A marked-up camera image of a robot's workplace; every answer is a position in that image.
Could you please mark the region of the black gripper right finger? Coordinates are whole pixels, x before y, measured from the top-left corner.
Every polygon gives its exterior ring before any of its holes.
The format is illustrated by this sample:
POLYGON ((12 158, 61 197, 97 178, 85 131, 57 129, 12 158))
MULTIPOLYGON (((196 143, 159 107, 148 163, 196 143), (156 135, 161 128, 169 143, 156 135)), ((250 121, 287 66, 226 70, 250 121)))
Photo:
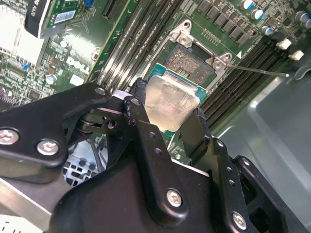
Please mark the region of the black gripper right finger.
POLYGON ((300 221, 247 158, 231 158, 196 108, 180 128, 190 166, 211 178, 213 225, 218 233, 298 233, 300 221))

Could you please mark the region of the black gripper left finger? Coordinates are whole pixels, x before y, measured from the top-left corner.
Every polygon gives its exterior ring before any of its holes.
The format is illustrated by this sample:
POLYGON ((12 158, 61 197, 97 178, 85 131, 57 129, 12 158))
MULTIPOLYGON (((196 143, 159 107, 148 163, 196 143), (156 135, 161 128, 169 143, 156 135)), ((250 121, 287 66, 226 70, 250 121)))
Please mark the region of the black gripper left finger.
POLYGON ((61 175, 69 146, 100 131, 112 137, 103 172, 134 160, 151 218, 160 226, 175 228, 188 216, 188 201, 174 163, 159 128, 149 122, 137 97, 121 100, 87 83, 2 112, 0 130, 3 177, 52 182, 61 175))

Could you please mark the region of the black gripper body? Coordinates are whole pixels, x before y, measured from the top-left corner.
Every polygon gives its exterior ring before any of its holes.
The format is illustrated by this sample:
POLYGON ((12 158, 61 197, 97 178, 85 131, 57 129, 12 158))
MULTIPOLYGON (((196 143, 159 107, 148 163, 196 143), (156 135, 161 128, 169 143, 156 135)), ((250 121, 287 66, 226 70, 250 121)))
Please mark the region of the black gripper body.
POLYGON ((176 228, 150 216, 138 168, 127 159, 67 192, 50 219, 51 233, 213 233, 211 179, 174 164, 189 202, 188 217, 176 228))

